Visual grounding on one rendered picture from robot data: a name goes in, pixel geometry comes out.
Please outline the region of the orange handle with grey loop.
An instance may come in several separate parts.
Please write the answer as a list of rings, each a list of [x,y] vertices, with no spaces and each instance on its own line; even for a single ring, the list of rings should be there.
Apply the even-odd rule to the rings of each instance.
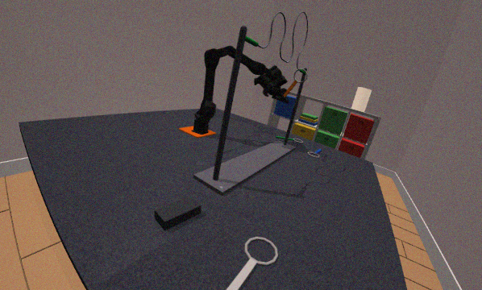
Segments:
[[[305,79],[304,81],[301,81],[301,82],[300,82],[300,81],[297,81],[296,78],[295,78],[295,75],[296,75],[296,72],[297,72],[298,70],[299,70],[299,69],[297,69],[297,70],[295,71],[294,76],[293,76],[295,81],[292,83],[292,85],[291,85],[291,86],[286,90],[286,92],[284,93],[284,96],[285,96],[285,97],[286,97],[286,96],[289,94],[289,92],[293,89],[293,87],[295,86],[296,83],[302,83],[302,82],[304,82],[304,81],[307,79],[308,74],[307,74],[307,72],[306,72],[304,69],[302,69],[303,71],[305,71],[306,79]]]

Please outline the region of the white hoop with straight handle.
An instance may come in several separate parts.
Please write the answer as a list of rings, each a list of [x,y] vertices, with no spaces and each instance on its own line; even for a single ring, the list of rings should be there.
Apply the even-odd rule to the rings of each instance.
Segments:
[[[265,262],[257,261],[256,259],[252,258],[251,255],[249,255],[249,253],[247,251],[247,244],[250,243],[251,241],[256,240],[256,239],[261,240],[261,241],[265,241],[265,242],[271,244],[272,248],[275,251],[275,255],[274,255],[272,260],[265,263]],[[269,241],[269,240],[267,240],[266,238],[263,238],[263,237],[262,238],[260,238],[260,237],[249,238],[248,241],[245,243],[245,250],[244,251],[245,251],[247,257],[249,258],[249,260],[246,263],[245,267],[242,269],[242,271],[240,271],[240,273],[232,281],[232,283],[230,284],[230,286],[226,290],[239,290],[240,287],[243,285],[244,280],[246,280],[246,278],[250,275],[250,273],[252,272],[252,270],[253,270],[253,268],[255,267],[256,264],[268,266],[268,265],[276,262],[276,258],[278,257],[277,247],[272,243],[272,241]]]

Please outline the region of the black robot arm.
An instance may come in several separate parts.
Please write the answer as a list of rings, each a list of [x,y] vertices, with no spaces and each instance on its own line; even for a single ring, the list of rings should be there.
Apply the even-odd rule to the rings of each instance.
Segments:
[[[218,65],[219,58],[224,56],[232,56],[235,58],[236,49],[232,46],[226,46],[219,49],[210,49],[205,52],[205,66],[206,66],[206,81],[204,84],[204,97],[201,103],[200,110],[195,113],[194,126],[192,132],[200,135],[208,133],[208,122],[214,116],[216,105],[213,102],[214,95],[214,76],[215,69]],[[260,75],[255,78],[255,85],[259,84],[263,87],[266,80],[277,87],[287,83],[286,78],[282,75],[281,70],[277,66],[272,66],[270,69],[266,68],[265,64],[261,64],[251,60],[248,56],[242,54],[241,63],[246,65],[253,74]]]

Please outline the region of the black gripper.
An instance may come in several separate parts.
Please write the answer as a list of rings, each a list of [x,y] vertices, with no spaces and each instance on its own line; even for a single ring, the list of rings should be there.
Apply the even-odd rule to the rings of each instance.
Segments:
[[[287,98],[285,98],[284,93],[287,89],[281,89],[278,85],[277,87],[271,82],[272,80],[266,80],[263,85],[263,95],[268,97],[268,94],[272,95],[272,98],[289,103]]]

